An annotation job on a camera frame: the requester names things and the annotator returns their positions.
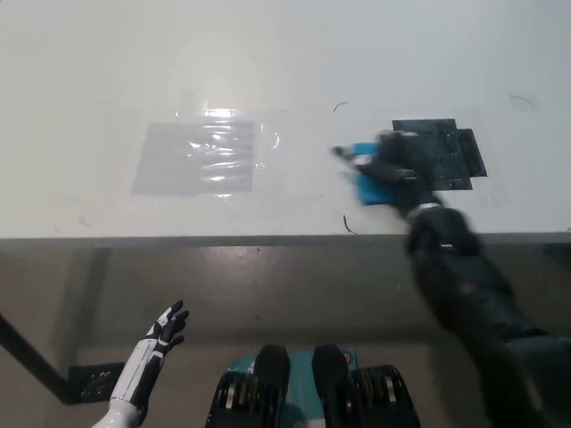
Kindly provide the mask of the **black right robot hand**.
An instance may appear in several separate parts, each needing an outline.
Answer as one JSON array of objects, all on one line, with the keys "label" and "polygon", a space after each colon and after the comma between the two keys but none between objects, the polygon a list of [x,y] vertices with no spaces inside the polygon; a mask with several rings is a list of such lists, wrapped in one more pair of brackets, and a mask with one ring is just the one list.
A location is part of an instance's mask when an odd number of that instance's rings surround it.
[{"label": "black right robot hand", "polygon": [[336,146],[332,153],[355,170],[359,201],[388,205],[402,218],[421,206],[442,206],[432,190],[433,167],[413,132],[387,131],[374,143]]}]

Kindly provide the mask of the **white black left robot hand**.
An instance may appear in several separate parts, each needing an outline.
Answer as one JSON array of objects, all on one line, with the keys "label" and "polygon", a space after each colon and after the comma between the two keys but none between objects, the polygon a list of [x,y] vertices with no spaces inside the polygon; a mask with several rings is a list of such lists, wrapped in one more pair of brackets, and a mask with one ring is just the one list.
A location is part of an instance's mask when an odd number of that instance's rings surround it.
[{"label": "white black left robot hand", "polygon": [[178,300],[168,307],[138,341],[115,384],[111,399],[133,405],[137,410],[148,405],[150,395],[167,354],[183,340],[180,333],[189,315]]}]

